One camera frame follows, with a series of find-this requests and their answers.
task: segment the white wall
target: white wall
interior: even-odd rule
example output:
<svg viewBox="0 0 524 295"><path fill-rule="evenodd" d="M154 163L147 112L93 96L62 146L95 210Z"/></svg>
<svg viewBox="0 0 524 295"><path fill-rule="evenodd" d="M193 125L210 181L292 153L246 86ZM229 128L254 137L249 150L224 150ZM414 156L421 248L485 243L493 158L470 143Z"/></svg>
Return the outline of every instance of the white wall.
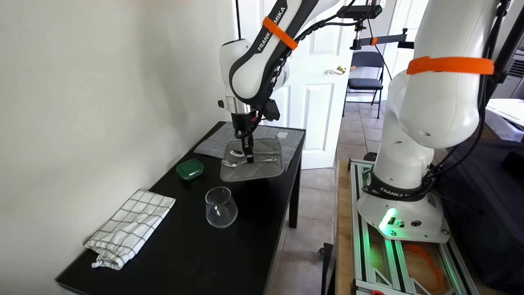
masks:
<svg viewBox="0 0 524 295"><path fill-rule="evenodd" d="M0 2L0 294L62 294L82 242L228 120L229 2Z"/></svg>

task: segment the black table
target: black table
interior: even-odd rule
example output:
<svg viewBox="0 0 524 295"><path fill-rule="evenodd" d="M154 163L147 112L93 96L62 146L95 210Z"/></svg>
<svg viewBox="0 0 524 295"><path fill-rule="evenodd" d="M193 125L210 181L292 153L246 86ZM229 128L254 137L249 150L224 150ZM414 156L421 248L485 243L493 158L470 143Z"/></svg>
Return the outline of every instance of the black table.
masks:
<svg viewBox="0 0 524 295"><path fill-rule="evenodd" d="M220 160L190 151L184 160L202 161L205 174L184 183L172 169L151 189L177 204L134 260L121 271L92 269L97 255L85 251L56 281L77 294L264 294L288 204L296 228L303 142L280 178L238 184L220 181ZM226 230L205 217L203 197L216 186L229 187L239 209Z"/></svg>

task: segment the table leg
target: table leg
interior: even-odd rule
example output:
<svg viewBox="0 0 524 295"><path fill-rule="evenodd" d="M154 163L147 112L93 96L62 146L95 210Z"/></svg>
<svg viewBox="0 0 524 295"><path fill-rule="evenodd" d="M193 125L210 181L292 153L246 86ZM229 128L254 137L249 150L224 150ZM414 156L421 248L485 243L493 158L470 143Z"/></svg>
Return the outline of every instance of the table leg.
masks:
<svg viewBox="0 0 524 295"><path fill-rule="evenodd" d="M295 178L292 201L290 201L290 222L288 222L290 228L296 228L296 223L298 223L300 171L301 171L301 164L298 164L298 169L296 169L296 178Z"/></svg>

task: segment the floor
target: floor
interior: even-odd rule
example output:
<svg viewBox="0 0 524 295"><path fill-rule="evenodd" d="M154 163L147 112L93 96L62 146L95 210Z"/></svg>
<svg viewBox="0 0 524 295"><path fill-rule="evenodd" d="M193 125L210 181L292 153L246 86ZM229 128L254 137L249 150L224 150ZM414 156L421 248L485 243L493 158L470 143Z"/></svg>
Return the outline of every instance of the floor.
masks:
<svg viewBox="0 0 524 295"><path fill-rule="evenodd" d="M377 105L346 104L337 160L362 160L380 146L382 120ZM336 233L334 169L301 173L298 228L285 228L275 260L270 295L319 295L323 263L318 250Z"/></svg>

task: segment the orange band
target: orange band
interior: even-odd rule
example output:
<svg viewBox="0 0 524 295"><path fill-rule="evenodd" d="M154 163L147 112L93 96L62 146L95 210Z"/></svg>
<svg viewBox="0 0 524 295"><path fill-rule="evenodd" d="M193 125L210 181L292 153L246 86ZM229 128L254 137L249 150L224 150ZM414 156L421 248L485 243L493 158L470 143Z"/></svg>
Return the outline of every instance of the orange band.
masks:
<svg viewBox="0 0 524 295"><path fill-rule="evenodd" d="M283 45L287 45L292 51L296 48L296 42L293 38L290 38L290 35L287 35L285 32L282 32L277 24L274 24L269 19L264 19L264 28L267 28L267 32L270 32L272 35L275 35Z"/></svg>
<svg viewBox="0 0 524 295"><path fill-rule="evenodd" d="M423 56L423 58L413 60L406 73L408 76L414 76L419 73L464 73L464 74L493 76L495 66L491 60L480 60L480 58L432 60L429 56Z"/></svg>

